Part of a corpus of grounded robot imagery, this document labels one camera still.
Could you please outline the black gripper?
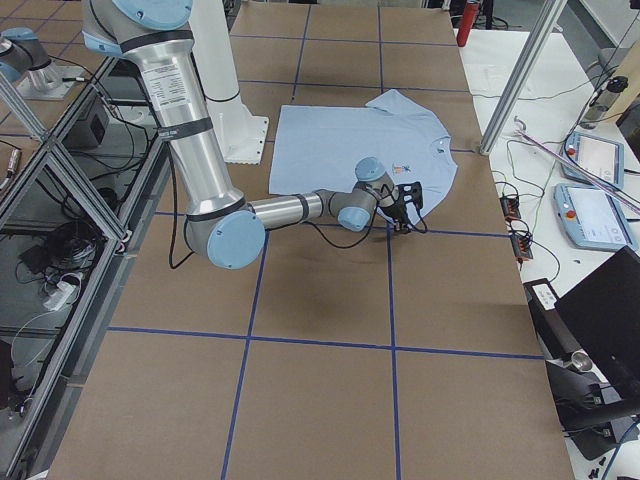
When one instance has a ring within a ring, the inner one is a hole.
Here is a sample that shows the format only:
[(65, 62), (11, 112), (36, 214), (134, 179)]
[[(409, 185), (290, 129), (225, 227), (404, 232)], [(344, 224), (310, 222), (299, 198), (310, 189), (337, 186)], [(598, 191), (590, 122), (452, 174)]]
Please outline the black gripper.
[(399, 184), (392, 193), (392, 203), (388, 207), (388, 216), (394, 222), (396, 233), (409, 234), (412, 232), (410, 225), (414, 225), (409, 214), (412, 207), (417, 218), (421, 219), (423, 207), (422, 186), (416, 181), (413, 183)]

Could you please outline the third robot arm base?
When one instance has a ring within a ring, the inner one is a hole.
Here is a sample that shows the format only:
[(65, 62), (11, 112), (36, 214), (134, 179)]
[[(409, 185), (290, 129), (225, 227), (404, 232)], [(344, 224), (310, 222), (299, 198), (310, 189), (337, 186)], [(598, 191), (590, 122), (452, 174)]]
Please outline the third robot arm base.
[(1, 73), (29, 100), (63, 100), (84, 68), (58, 65), (27, 27), (1, 32)]

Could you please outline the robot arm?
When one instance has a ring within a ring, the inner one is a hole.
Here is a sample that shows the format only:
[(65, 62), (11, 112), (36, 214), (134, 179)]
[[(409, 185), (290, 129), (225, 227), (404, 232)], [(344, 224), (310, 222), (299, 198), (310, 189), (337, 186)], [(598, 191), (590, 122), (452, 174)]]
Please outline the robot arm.
[(88, 49), (134, 63), (187, 191), (184, 238), (189, 248), (225, 269), (261, 253), (269, 230), (332, 216), (354, 232), (382, 213), (398, 232), (412, 229), (407, 206), (422, 207), (419, 183), (396, 184), (374, 157), (355, 167), (348, 193), (319, 189), (249, 202), (231, 180), (192, 58), (190, 1), (85, 1)]

